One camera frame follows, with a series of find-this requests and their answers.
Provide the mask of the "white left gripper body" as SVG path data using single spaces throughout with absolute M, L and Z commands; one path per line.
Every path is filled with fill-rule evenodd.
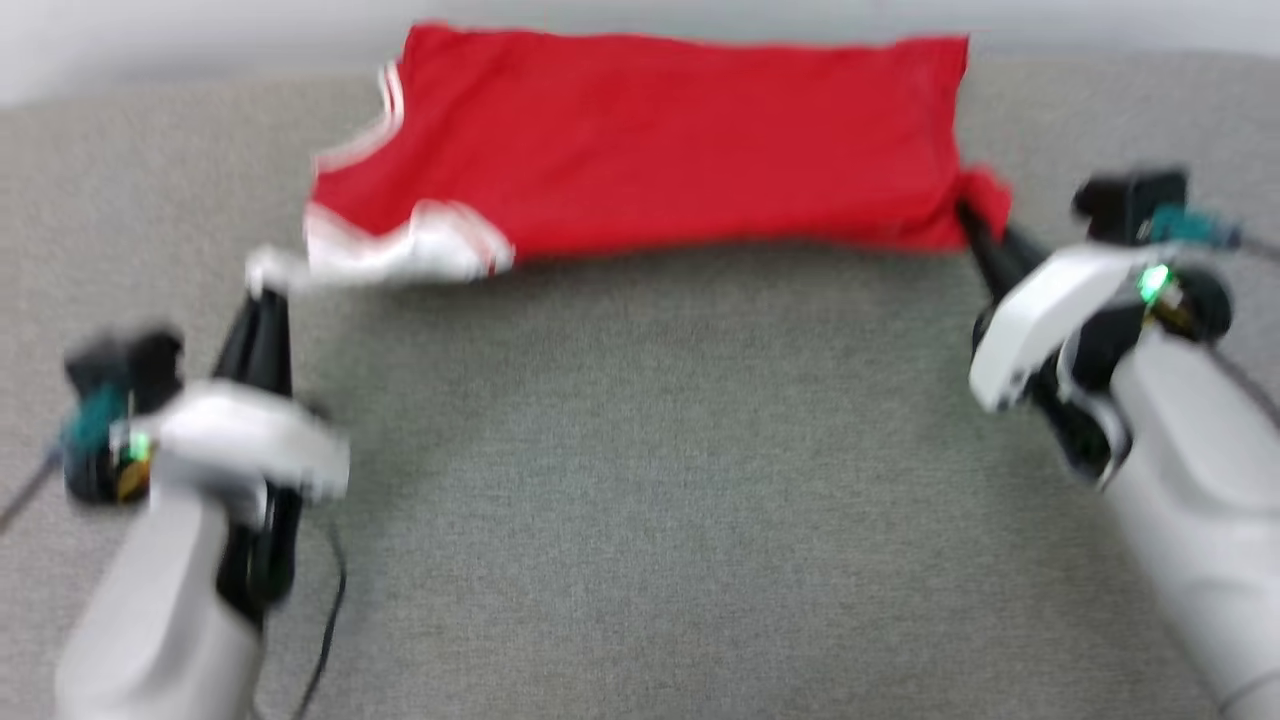
M 187 386 L 148 414 L 148 438 L 180 457 L 256 471 L 308 502 L 343 498 L 349 486 L 346 434 L 293 398 L 233 380 Z

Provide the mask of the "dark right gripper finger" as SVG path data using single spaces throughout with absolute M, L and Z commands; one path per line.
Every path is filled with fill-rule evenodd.
M 968 241 L 969 252 L 992 301 L 1000 304 L 1012 288 L 1012 266 L 995 232 L 968 202 L 955 208 L 956 218 Z
M 1007 261 L 1012 266 L 1012 286 L 1021 283 L 1050 256 L 1046 246 L 1036 242 L 1015 225 L 1007 225 L 1001 233 L 995 232 L 995 234 L 1004 246 Z

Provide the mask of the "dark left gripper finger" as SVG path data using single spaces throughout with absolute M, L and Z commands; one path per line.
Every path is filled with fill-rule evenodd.
M 247 293 L 212 365 L 215 379 L 256 387 L 251 372 L 251 357 L 256 348 L 257 323 L 259 300 Z
M 264 290 L 259 296 L 256 327 L 256 386 L 293 396 L 291 315 L 288 297 Z

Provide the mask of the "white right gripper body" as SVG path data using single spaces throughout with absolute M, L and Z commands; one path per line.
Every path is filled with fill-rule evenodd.
M 1048 370 L 1056 400 L 1097 413 L 1165 286 L 1160 247 L 1084 243 L 1051 254 L 996 304 L 969 370 L 974 398 L 1001 411 Z

